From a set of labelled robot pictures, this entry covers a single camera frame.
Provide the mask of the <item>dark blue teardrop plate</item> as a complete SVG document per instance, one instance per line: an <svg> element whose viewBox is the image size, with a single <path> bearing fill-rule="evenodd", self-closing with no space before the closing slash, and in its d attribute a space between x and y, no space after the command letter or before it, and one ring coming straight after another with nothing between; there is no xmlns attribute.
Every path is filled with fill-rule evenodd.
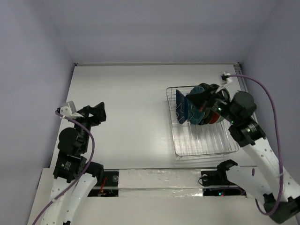
<svg viewBox="0 0 300 225"><path fill-rule="evenodd" d="M188 119L188 100L179 90L176 90L176 117L179 124Z"/></svg>

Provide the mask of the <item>teal embossed scalloped plate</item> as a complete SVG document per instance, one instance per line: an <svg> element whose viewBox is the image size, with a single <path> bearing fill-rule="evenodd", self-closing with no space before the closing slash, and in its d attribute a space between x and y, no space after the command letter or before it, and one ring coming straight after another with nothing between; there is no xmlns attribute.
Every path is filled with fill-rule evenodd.
<svg viewBox="0 0 300 225"><path fill-rule="evenodd" d="M202 86L195 86L191 91L190 94L197 94L202 93L204 88ZM188 109L188 121L193 124L197 125L203 119L205 113L200 112L197 108L188 100L187 101L187 109Z"/></svg>

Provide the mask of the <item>beige plate with brown rim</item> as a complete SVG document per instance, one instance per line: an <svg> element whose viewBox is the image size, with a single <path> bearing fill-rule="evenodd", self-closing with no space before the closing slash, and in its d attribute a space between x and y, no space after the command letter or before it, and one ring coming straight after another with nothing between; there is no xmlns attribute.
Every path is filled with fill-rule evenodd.
<svg viewBox="0 0 300 225"><path fill-rule="evenodd" d="M211 117L213 116L213 113L211 112L211 110L206 110L204 117L202 118L202 120L200 121L200 123L198 123L198 125L202 126L202 125L206 125L210 122Z"/></svg>

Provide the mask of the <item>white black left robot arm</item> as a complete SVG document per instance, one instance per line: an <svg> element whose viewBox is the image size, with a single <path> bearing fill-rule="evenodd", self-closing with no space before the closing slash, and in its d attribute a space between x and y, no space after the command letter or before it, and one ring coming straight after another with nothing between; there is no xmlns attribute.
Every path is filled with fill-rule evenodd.
<svg viewBox="0 0 300 225"><path fill-rule="evenodd" d="M73 101L62 104L56 115L73 123L58 137L58 156L53 171L50 201L40 212L42 225L72 225L88 194L104 179L104 167L91 158L85 158L89 143L91 155L95 152L95 139L91 128L106 121L105 104L75 108Z"/></svg>

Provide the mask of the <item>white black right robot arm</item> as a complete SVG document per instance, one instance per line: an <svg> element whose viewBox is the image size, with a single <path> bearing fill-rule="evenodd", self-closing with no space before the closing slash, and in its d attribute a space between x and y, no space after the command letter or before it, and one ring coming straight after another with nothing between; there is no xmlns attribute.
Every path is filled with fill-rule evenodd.
<svg viewBox="0 0 300 225"><path fill-rule="evenodd" d="M233 160L218 165L219 183L234 183L262 204L262 214L282 224L300 212L300 185L284 168L279 155L272 150L265 132L252 119L256 104L251 94L237 91L232 99L225 98L223 87L209 87L202 93L187 94L187 100L199 111L210 109L230 122L229 132L235 142L252 158L265 181L244 174Z"/></svg>

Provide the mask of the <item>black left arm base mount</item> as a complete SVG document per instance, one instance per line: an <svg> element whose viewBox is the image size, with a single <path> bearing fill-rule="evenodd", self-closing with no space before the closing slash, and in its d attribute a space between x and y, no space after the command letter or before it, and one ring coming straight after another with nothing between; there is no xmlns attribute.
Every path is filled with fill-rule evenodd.
<svg viewBox="0 0 300 225"><path fill-rule="evenodd" d="M104 176L89 192L88 197L118 197L119 170L105 170Z"/></svg>

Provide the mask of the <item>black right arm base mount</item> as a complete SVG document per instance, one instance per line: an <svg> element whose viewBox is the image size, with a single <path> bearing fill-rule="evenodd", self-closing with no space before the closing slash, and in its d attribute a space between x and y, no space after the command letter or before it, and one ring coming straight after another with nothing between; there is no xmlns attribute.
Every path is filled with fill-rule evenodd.
<svg viewBox="0 0 300 225"><path fill-rule="evenodd" d="M232 183L227 179L225 172L201 171L198 183L203 187L210 186L229 186Z"/></svg>

